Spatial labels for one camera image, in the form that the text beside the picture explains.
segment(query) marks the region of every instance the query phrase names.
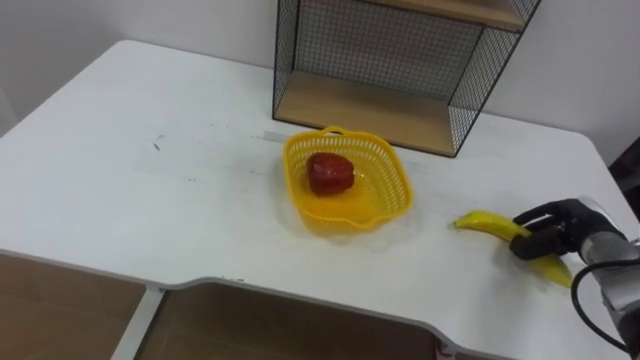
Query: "white table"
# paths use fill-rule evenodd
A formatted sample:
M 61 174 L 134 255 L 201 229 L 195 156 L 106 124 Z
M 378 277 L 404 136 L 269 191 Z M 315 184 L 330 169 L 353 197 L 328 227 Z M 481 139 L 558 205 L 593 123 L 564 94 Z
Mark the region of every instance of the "white table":
M 147 284 L 114 358 L 138 346 L 154 287 L 225 282 L 419 324 L 474 354 L 626 359 L 581 323 L 567 289 L 499 240 L 450 227 L 471 209 L 513 216 L 589 195 L 637 236 L 586 137 L 482 115 L 456 159 L 397 150 L 408 215 L 323 239 L 285 191 L 282 143 L 302 128 L 270 119 L 271 90 L 268 69 L 118 43 L 0 140 L 0 250 Z M 581 295 L 614 333 L 592 279 Z

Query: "wooden shelf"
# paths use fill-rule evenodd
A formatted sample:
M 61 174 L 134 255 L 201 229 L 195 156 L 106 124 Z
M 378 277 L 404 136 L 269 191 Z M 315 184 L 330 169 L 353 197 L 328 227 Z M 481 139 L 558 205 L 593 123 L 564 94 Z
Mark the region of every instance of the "wooden shelf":
M 443 15 L 454 19 L 524 30 L 524 22 L 509 0 L 366 0 L 378 4 Z
M 455 155 L 446 102 L 375 86 L 295 71 L 275 117 L 366 131 L 394 145 Z

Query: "yellow banana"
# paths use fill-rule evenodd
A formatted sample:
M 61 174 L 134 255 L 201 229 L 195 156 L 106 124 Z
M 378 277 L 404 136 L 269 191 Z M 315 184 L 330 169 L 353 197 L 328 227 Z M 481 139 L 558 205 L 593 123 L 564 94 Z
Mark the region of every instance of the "yellow banana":
M 524 237 L 531 235 L 529 230 L 514 223 L 511 219 L 484 210 L 468 213 L 454 221 L 453 226 L 458 229 L 483 231 L 506 242 L 511 242 L 516 235 Z M 547 280 L 564 287 L 571 287 L 571 272 L 558 256 L 548 255 L 528 261 L 528 263 Z

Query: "table leg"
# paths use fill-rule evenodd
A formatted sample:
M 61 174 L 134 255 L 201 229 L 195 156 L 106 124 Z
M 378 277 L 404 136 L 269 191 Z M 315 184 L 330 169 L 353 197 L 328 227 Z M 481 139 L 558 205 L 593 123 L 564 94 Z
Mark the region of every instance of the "table leg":
M 147 287 L 147 291 L 140 299 L 111 360 L 133 360 L 135 358 L 163 297 L 163 289 Z

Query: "yellow basket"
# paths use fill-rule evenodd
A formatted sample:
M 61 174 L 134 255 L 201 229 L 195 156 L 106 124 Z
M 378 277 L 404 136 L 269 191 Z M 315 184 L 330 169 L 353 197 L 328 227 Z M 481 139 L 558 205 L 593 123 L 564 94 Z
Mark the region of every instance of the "yellow basket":
M 319 197 L 307 179 L 307 160 L 317 152 L 346 157 L 355 168 L 351 189 Z M 289 194 L 312 230 L 367 230 L 404 214 L 413 193 L 393 148 L 383 139 L 338 127 L 306 131 L 284 145 L 284 171 Z

